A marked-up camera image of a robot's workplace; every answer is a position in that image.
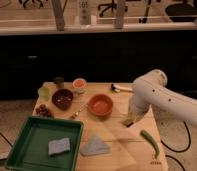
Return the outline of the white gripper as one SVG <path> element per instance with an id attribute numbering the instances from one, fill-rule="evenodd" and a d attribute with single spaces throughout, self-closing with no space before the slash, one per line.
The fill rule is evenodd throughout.
<path id="1" fill-rule="evenodd" d="M 128 123 L 134 124 L 140 121 L 149 111 L 150 104 L 143 98 L 132 95 L 128 102 Z"/>

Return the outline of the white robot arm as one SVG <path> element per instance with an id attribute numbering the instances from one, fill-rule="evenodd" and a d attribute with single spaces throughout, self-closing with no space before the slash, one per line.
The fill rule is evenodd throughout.
<path id="1" fill-rule="evenodd" d="M 166 74 L 159 69 L 136 78 L 128 102 L 128 117 L 138 122 L 149 106 L 155 105 L 197 128 L 197 100 L 167 89 L 167 81 Z"/>

